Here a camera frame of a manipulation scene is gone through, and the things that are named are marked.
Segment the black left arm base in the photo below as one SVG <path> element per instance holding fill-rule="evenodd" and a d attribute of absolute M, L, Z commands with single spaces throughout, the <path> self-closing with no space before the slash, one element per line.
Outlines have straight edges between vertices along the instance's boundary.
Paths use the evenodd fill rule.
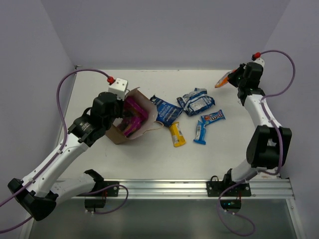
<path fill-rule="evenodd" d="M 98 193 L 87 196 L 84 200 L 84 207 L 88 211 L 96 211 L 96 209 L 104 208 L 106 201 L 110 197 L 117 197 L 119 187 L 116 186 L 119 181 L 100 181 L 97 182 L 91 192 Z"/>

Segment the small magenta snack packet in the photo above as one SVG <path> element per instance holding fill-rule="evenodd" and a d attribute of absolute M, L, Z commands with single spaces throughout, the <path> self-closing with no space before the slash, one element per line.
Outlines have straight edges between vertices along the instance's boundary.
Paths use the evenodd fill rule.
<path fill-rule="evenodd" d="M 124 118 L 117 128 L 125 137 L 129 137 L 135 131 L 141 128 L 142 120 L 139 117 Z"/>

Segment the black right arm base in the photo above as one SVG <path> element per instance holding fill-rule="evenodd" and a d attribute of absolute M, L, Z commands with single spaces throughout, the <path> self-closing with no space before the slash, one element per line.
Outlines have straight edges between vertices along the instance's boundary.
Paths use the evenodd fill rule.
<path fill-rule="evenodd" d="M 234 182 L 228 179 L 219 180 L 216 175 L 206 181 L 206 191 L 208 197 L 221 197 L 222 209 L 234 213 L 240 211 L 243 197 L 252 196 L 249 183 L 235 186 Z"/>

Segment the light blue snack bar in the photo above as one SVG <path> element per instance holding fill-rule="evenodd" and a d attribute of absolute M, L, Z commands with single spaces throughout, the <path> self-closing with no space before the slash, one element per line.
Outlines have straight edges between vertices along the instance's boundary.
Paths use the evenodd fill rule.
<path fill-rule="evenodd" d="M 205 124 L 198 120 L 196 125 L 196 136 L 193 141 L 198 144 L 206 145 L 205 135 Z"/>

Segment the yellow snack packet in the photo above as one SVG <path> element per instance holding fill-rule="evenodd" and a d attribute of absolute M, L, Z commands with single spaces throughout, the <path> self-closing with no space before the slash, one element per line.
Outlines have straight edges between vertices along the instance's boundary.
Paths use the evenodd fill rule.
<path fill-rule="evenodd" d="M 169 131 L 172 137 L 174 147 L 180 147 L 186 144 L 186 140 L 179 127 L 179 122 L 174 122 L 169 127 Z"/>

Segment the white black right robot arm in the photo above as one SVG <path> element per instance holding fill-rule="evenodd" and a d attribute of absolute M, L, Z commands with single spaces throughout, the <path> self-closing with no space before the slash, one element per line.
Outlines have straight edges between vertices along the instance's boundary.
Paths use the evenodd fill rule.
<path fill-rule="evenodd" d="M 259 87 L 264 65 L 262 58 L 241 64 L 216 84 L 222 86 L 229 83 L 237 88 L 237 97 L 255 127 L 246 149 L 246 158 L 224 176 L 222 190 L 226 195 L 234 195 L 240 189 L 239 182 L 249 181 L 258 173 L 278 175 L 286 162 L 292 131 L 275 119 L 266 95 Z"/>

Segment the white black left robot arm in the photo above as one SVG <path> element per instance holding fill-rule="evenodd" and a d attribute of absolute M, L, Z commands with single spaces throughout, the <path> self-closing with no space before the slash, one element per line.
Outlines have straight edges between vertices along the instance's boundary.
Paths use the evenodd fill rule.
<path fill-rule="evenodd" d="M 88 150 L 111 128 L 115 119 L 123 114 L 124 99 L 113 93 L 102 92 L 93 100 L 81 117 L 65 132 L 63 140 L 48 157 L 23 179 L 13 178 L 8 183 L 17 202 L 34 218 L 41 221 L 57 205 L 75 196 L 107 196 L 103 177 L 93 169 L 79 178 L 58 183 L 57 179 L 82 153 Z"/>

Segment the dark blue snack packet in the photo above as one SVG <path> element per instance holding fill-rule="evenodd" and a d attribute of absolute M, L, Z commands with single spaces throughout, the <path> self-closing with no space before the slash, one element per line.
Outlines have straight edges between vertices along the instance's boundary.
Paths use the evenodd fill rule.
<path fill-rule="evenodd" d="M 181 107 L 170 104 L 155 95 L 150 98 L 150 101 L 157 108 L 157 121 L 161 122 L 165 127 L 170 127 L 183 111 Z"/>

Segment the orange snack packet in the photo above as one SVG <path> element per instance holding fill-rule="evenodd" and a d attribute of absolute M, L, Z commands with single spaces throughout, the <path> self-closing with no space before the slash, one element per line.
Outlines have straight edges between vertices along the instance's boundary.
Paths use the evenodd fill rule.
<path fill-rule="evenodd" d="M 219 79 L 219 81 L 215 84 L 215 88 L 220 88 L 224 85 L 226 85 L 228 83 L 228 79 L 229 79 L 229 75 L 232 73 L 233 71 L 229 71 L 227 72 L 221 79 Z"/>

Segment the magenta snack wrapper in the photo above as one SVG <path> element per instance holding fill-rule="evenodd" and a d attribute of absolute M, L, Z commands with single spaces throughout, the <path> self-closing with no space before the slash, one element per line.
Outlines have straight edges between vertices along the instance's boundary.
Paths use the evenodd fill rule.
<path fill-rule="evenodd" d="M 124 109 L 130 111 L 134 115 L 137 115 L 142 120 L 148 119 L 148 112 L 144 110 L 131 96 L 126 97 L 124 102 Z"/>

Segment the blue white snack bag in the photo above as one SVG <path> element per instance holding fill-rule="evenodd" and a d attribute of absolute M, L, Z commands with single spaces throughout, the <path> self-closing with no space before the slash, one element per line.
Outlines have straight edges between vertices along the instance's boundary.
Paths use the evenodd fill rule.
<path fill-rule="evenodd" d="M 189 117 L 198 115 L 215 105 L 214 98 L 207 94 L 205 88 L 194 88 L 192 92 L 178 97 L 176 100 Z"/>

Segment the blue candy packet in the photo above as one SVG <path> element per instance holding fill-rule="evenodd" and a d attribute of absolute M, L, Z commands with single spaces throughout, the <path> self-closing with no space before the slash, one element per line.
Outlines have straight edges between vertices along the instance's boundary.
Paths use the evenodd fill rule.
<path fill-rule="evenodd" d="M 226 117 L 225 117 L 222 110 L 219 110 L 219 111 L 214 112 L 214 113 L 210 113 L 208 115 L 201 116 L 201 120 L 205 125 L 217 122 L 219 120 L 225 120 L 225 119 L 226 119 Z"/>

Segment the brown paper bag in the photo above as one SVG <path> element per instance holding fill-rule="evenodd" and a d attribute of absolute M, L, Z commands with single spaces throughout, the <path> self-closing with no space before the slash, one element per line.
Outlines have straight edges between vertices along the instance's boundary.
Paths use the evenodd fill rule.
<path fill-rule="evenodd" d="M 161 127 L 163 127 L 163 124 L 160 123 L 159 127 L 153 128 L 153 125 L 155 123 L 158 123 L 157 121 L 157 108 L 156 106 L 147 98 L 139 89 L 139 87 L 134 88 L 130 90 L 126 97 L 131 96 L 135 99 L 135 101 L 144 109 L 148 112 L 148 119 L 147 120 L 142 120 L 141 123 L 141 128 L 135 131 L 132 135 L 129 137 L 125 137 L 123 133 L 117 128 L 117 126 L 122 122 L 124 118 L 128 117 L 138 117 L 137 115 L 134 115 L 130 111 L 127 111 L 127 115 L 123 119 L 117 119 L 111 126 L 111 128 L 106 131 L 105 135 L 114 143 L 114 144 L 122 144 L 130 140 L 134 140 L 138 137 L 141 137 L 148 131 L 152 130 L 158 130 Z"/>

